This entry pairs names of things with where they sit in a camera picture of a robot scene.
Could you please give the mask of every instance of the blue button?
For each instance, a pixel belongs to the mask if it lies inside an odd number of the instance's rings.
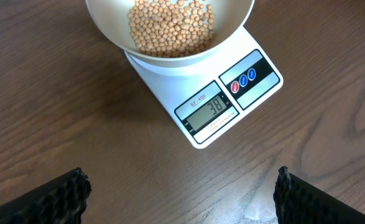
[[[239,78],[239,83],[241,87],[245,87],[248,83],[247,75],[241,75]]]
[[[254,79],[256,79],[256,71],[253,68],[250,68],[249,73],[248,73],[248,77],[250,81],[253,81]]]

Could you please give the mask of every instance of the scale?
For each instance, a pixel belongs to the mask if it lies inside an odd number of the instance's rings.
[[[243,27],[205,60],[179,68],[128,60],[197,149],[203,149],[283,85],[283,77]]]

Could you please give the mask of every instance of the brown tabletop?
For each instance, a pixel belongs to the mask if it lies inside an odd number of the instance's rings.
[[[0,0],[0,205],[81,167],[83,223],[274,223],[280,166],[365,213],[365,0],[258,0],[280,91],[194,149],[83,0]]]

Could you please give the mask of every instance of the bowl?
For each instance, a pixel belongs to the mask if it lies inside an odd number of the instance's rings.
[[[185,1],[186,6],[193,0]],[[215,13],[213,24],[215,35],[210,47],[202,53],[180,58],[158,58],[142,54],[130,36],[129,10],[135,0],[86,0],[88,10],[100,31],[114,44],[133,55],[135,58],[160,67],[184,67],[208,57],[222,47],[222,43],[243,26],[254,0],[200,0],[201,4],[211,4]]]

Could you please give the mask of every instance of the wood grain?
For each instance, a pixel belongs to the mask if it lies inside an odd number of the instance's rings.
[[[258,0],[283,88],[191,147],[84,1],[0,0],[0,205],[82,167],[84,223],[275,223],[280,166],[365,213],[365,0]]]

